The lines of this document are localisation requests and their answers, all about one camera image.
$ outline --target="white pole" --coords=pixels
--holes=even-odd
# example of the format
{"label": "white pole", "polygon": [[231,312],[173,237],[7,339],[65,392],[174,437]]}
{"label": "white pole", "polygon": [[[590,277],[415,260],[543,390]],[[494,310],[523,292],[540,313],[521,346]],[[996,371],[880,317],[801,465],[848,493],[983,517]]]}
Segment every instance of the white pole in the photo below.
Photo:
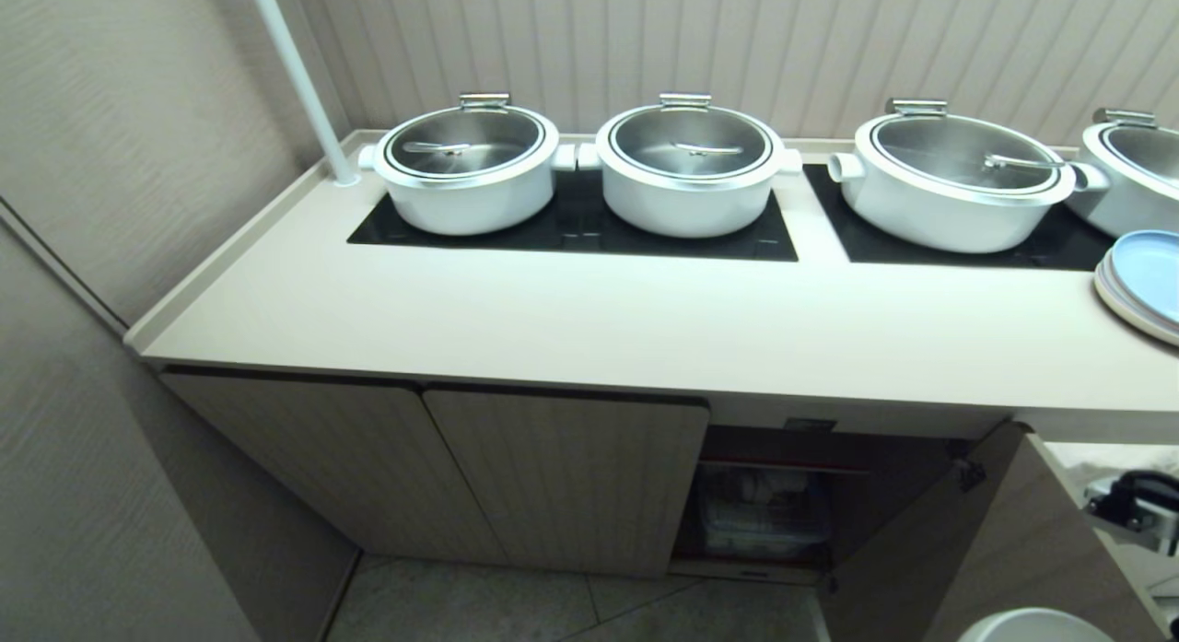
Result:
{"label": "white pole", "polygon": [[291,31],[286,28],[286,20],[283,20],[283,12],[278,8],[278,0],[253,1],[258,4],[258,11],[262,12],[262,20],[266,22],[266,29],[270,32],[270,38],[275,41],[275,47],[278,48],[278,57],[282,58],[283,66],[286,67],[291,84],[295,85],[295,92],[298,93],[298,98],[303,102],[307,118],[311,120],[315,135],[320,138],[320,146],[323,147],[323,153],[328,158],[328,165],[330,165],[331,172],[336,176],[336,185],[350,186],[357,184],[361,180],[361,176],[353,167],[353,164],[349,163],[348,157],[344,155],[344,150],[336,139],[336,131],[331,127],[331,121],[329,121],[328,113],[323,110],[320,95],[315,93],[315,85],[311,84],[311,77],[308,75],[307,66],[303,66],[303,58],[299,58],[298,48],[295,47],[295,39],[291,38]]}

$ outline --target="cabinet hinge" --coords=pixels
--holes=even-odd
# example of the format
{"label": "cabinet hinge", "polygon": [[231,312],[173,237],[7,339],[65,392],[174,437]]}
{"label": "cabinet hinge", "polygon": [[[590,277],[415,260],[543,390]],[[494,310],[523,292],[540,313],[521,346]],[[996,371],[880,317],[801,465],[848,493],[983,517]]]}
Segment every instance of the cabinet hinge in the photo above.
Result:
{"label": "cabinet hinge", "polygon": [[970,443],[963,439],[951,439],[946,443],[946,452],[959,471],[959,488],[969,492],[987,479],[987,468],[969,458]]}

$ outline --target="stack of plates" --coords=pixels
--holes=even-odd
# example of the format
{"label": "stack of plates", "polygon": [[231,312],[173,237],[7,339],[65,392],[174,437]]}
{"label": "stack of plates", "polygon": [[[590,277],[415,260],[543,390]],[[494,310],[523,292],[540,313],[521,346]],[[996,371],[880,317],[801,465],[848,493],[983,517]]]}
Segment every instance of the stack of plates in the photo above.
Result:
{"label": "stack of plates", "polygon": [[1124,234],[1098,265],[1093,284],[1121,319],[1179,345],[1179,234],[1161,230]]}

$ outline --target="blue plate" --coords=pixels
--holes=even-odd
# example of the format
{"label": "blue plate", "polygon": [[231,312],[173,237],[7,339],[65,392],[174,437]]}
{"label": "blue plate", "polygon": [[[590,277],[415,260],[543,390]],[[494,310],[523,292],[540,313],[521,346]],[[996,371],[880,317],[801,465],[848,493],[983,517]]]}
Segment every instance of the blue plate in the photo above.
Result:
{"label": "blue plate", "polygon": [[1179,234],[1128,232],[1113,244],[1112,264],[1114,276],[1138,303],[1179,322]]}

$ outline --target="open cabinet door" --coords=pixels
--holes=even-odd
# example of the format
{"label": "open cabinet door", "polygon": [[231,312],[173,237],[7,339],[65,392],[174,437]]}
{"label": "open cabinet door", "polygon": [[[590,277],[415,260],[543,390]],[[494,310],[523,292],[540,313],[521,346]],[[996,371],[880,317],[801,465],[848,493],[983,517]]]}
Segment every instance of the open cabinet door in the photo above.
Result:
{"label": "open cabinet door", "polygon": [[968,488],[956,469],[938,479],[821,585],[832,642],[956,642],[980,618],[1029,607],[1076,615],[1119,642],[1170,638],[1039,437],[1003,424],[969,461],[984,479]]}

